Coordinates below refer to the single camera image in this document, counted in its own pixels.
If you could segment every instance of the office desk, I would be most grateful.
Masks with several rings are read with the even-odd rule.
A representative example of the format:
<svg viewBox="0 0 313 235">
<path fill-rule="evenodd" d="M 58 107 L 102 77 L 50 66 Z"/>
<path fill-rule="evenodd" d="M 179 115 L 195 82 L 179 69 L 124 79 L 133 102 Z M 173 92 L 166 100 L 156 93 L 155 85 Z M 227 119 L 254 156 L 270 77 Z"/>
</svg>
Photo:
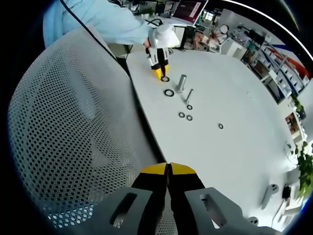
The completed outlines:
<svg viewBox="0 0 313 235">
<path fill-rule="evenodd" d="M 243 63 L 224 55 L 174 50 L 168 83 L 153 76 L 142 52 L 130 54 L 127 64 L 166 161 L 193 168 L 206 187 L 236 202 L 245 216 L 260 212 L 269 184 L 277 184 L 282 192 L 289 163 L 284 147 L 286 141 L 293 144 L 292 136 L 275 101 Z M 163 91 L 175 89 L 181 74 L 187 75 L 184 92 L 165 96 Z M 188 110 L 184 99 L 191 88 L 193 110 Z M 180 118 L 179 112 L 193 120 Z M 271 224 L 280 193 L 262 212 L 270 220 L 259 218 L 259 225 Z"/>
<path fill-rule="evenodd" d="M 235 57 L 239 60 L 242 59 L 244 54 L 246 53 L 246 48 L 244 48 L 241 44 L 234 41 L 233 39 L 228 39 L 227 42 L 221 47 L 221 54 L 228 55 L 231 57 Z"/>
</svg>

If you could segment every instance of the robotic hand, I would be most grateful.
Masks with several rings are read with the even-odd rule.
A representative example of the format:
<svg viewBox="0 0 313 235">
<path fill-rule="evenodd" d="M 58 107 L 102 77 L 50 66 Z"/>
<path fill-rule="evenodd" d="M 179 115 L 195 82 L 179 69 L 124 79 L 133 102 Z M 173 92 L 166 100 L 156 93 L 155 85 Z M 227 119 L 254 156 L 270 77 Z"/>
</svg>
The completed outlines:
<svg viewBox="0 0 313 235">
<path fill-rule="evenodd" d="M 205 188 L 192 168 L 177 163 L 143 168 L 131 187 L 119 188 L 94 206 L 91 218 L 63 227 L 61 234 L 156 234 L 167 190 L 179 235 L 280 234 L 270 227 L 252 224 L 237 204 L 215 188 Z"/>
<path fill-rule="evenodd" d="M 168 48 L 179 45 L 179 39 L 173 31 L 172 24 L 162 24 L 152 28 L 148 36 L 151 47 L 146 49 L 151 69 L 158 79 L 166 76 L 168 71 Z"/>
</svg>

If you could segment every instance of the green leaves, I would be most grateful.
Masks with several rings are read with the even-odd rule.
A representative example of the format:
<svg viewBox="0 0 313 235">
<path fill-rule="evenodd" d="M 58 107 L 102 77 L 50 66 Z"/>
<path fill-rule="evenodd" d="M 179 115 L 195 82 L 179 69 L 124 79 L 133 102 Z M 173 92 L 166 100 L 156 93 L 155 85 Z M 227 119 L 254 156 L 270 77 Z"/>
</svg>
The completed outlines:
<svg viewBox="0 0 313 235">
<path fill-rule="evenodd" d="M 300 170 L 300 192 L 298 197 L 307 196 L 313 188 L 313 157 L 304 153 L 306 146 L 308 146 L 308 143 L 304 141 L 301 151 L 299 151 L 297 145 L 295 149 Z"/>
<path fill-rule="evenodd" d="M 301 105 L 300 101 L 294 93 L 291 94 L 291 97 L 294 101 L 295 107 L 297 107 L 297 111 L 300 112 L 303 109 L 303 106 Z"/>
</svg>

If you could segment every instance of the window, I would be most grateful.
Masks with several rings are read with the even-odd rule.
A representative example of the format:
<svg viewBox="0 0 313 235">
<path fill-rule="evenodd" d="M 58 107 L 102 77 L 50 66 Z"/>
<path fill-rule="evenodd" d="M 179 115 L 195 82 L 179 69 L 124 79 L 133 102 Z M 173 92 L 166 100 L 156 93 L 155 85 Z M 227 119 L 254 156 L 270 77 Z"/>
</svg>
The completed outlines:
<svg viewBox="0 0 313 235">
<path fill-rule="evenodd" d="M 138 8 L 138 6 L 136 5 L 136 6 L 131 6 L 131 11 L 136 11 L 137 10 L 137 8 Z"/>
<path fill-rule="evenodd" d="M 208 12 L 206 10 L 203 11 L 203 18 L 208 20 L 208 21 L 212 21 L 213 17 L 214 17 L 214 13 Z"/>
</svg>

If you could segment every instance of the potted plant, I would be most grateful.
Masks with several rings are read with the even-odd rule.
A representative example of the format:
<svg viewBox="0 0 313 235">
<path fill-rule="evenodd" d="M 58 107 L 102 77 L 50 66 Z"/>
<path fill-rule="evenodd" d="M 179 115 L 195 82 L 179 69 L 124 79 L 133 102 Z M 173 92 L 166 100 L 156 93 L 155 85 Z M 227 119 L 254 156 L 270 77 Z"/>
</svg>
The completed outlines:
<svg viewBox="0 0 313 235">
<path fill-rule="evenodd" d="M 310 154 L 304 153 L 304 148 L 307 145 L 308 143 L 304 141 L 301 150 L 299 150 L 296 145 L 294 153 L 298 159 L 297 168 L 288 172 L 289 185 L 300 180 L 300 192 L 298 197 L 307 196 L 313 188 L 313 157 Z"/>
<path fill-rule="evenodd" d="M 299 113 L 300 118 L 302 120 L 305 119 L 307 115 L 304 111 L 304 107 L 301 105 L 300 101 L 298 100 L 297 96 L 294 93 L 291 94 L 291 97 L 293 99 L 295 107 L 297 108 L 297 113 Z"/>
</svg>

